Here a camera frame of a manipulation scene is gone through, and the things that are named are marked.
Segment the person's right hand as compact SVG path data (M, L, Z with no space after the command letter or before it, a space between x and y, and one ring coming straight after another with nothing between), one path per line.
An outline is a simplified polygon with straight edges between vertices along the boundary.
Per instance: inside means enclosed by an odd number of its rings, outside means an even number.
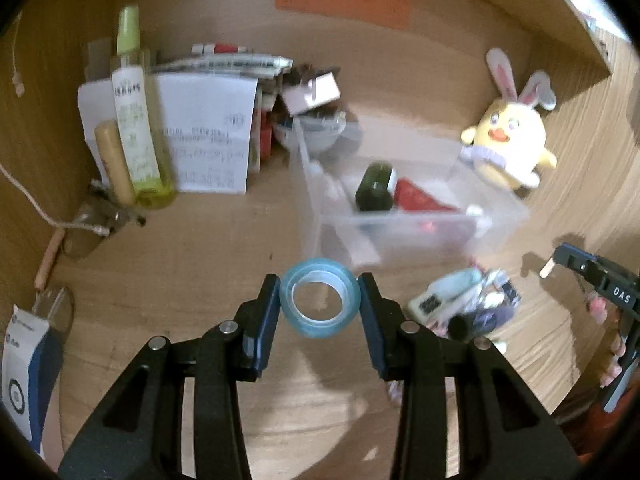
M587 295L587 311L599 326L605 329L601 348L597 351L598 381L601 388L614 382L622 374L618 362L626 351L624 337L620 334L620 310L596 292Z

